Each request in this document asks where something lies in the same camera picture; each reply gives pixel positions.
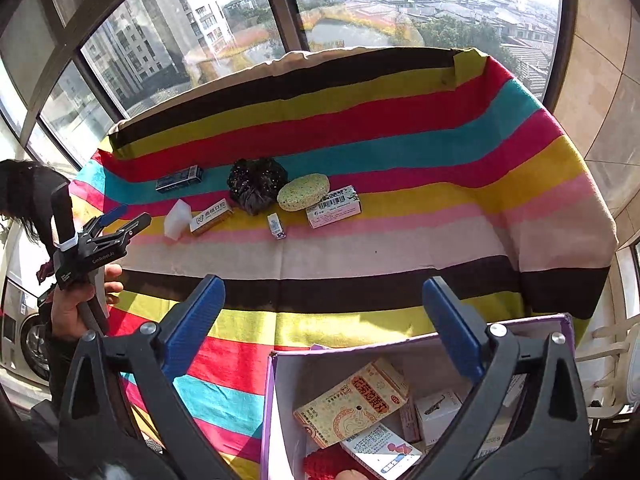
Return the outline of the rainbow striped cloth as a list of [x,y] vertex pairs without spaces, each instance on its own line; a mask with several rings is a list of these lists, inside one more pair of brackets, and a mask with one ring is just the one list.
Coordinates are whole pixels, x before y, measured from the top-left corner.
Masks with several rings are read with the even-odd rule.
[[[177,200],[201,212],[241,159],[291,178],[352,185],[356,216],[313,229],[242,210],[200,236],[164,237]],[[200,183],[155,182],[193,165]],[[227,302],[176,382],[206,438],[244,479],[259,474],[268,358],[432,330],[422,285],[442,276],[487,321],[566,313],[582,335],[617,246],[615,223],[561,125],[503,66],[475,50],[290,53],[186,92],[111,132],[70,186],[88,219],[127,205],[152,222],[122,262],[115,335],[158,320],[203,275]]]

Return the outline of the white foam block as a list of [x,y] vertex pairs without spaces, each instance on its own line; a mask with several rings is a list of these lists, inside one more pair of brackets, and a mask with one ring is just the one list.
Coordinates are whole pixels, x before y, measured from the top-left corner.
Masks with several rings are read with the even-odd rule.
[[185,230],[189,229],[192,220],[192,209],[184,200],[177,200],[166,214],[163,230],[164,237],[176,242]]

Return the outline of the green speckled sponge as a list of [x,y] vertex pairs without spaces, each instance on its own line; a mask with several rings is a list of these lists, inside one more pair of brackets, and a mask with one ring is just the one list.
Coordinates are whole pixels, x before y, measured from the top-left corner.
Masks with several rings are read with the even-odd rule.
[[330,181],[324,174],[306,174],[288,182],[280,189],[277,202],[289,212],[299,211],[314,206],[330,190]]

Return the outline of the red fluffy plush toy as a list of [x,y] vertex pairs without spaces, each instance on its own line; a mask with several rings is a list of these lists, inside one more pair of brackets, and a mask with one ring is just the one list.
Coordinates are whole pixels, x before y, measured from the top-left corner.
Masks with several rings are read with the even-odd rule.
[[303,459],[303,471],[309,479],[336,479],[344,471],[354,470],[363,479],[374,479],[340,444],[319,448]]

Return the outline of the white barcode box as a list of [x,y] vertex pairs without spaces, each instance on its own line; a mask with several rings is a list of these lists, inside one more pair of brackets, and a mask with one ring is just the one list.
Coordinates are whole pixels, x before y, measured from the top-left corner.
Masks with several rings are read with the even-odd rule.
[[359,195],[352,185],[329,192],[318,204],[306,209],[306,216],[313,229],[322,228],[361,212]]

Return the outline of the yellow green medicine box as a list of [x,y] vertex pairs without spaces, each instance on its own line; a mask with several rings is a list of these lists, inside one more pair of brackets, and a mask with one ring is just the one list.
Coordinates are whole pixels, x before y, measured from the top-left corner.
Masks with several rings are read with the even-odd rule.
[[328,448],[395,413],[409,396],[405,376],[379,358],[296,408],[293,417],[319,448]]

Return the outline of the white round stool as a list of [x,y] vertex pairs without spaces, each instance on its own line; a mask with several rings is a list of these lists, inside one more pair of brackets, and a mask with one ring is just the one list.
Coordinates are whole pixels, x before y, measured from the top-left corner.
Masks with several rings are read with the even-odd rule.
[[587,408],[588,417],[611,419],[622,414],[625,408],[635,410],[639,407],[639,315],[596,328],[590,336],[592,339],[612,339],[612,342],[590,351],[577,351],[576,362],[609,360],[613,369],[592,384],[596,390],[610,390],[611,401]]

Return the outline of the white gold dental box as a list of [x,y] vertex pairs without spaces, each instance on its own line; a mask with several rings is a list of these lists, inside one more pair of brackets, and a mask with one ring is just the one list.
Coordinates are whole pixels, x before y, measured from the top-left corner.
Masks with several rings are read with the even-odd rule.
[[232,214],[233,210],[228,200],[222,198],[192,218],[190,222],[190,233],[193,236],[200,236],[206,231],[213,229],[217,224],[229,219]]

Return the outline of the black sequin scrunchie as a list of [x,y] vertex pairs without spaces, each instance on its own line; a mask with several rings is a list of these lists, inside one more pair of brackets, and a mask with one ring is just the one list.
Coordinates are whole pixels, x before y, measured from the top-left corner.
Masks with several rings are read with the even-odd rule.
[[250,216],[256,216],[277,200],[288,183],[288,172],[271,157],[237,160],[227,184],[232,202]]

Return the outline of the dark blue box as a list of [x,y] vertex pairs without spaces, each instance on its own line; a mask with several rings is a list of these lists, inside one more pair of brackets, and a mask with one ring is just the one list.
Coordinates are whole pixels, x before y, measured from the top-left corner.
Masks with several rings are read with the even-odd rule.
[[202,177],[203,169],[198,165],[193,165],[159,178],[155,182],[155,191],[168,193],[178,190],[179,188],[186,188],[187,186],[200,183]]

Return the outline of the white pink leaflet box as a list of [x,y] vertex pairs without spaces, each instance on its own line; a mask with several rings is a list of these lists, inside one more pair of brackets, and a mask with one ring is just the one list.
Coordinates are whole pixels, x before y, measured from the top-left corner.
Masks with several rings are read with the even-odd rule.
[[378,479],[397,480],[420,463],[423,453],[383,424],[341,442],[341,447]]

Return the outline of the purple white cardboard box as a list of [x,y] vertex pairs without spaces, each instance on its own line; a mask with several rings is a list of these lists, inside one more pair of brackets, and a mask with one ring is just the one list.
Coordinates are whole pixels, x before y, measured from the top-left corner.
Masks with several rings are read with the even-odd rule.
[[313,452],[377,479],[578,479],[589,462],[573,331],[563,315],[484,327],[477,374],[435,334],[278,352],[268,365],[265,479],[307,479]]

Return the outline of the white box with black print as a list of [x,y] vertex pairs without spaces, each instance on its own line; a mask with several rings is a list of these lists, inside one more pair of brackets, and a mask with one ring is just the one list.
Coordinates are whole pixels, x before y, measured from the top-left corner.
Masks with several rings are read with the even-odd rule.
[[457,416],[462,403],[450,389],[431,393],[414,401],[423,442],[434,445]]

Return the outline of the tiny blue white box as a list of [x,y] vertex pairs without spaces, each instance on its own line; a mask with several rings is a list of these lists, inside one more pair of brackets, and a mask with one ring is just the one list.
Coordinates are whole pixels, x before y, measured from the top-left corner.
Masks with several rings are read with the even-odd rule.
[[283,240],[286,237],[286,234],[278,214],[276,212],[270,214],[267,217],[267,221],[271,235],[277,240]]

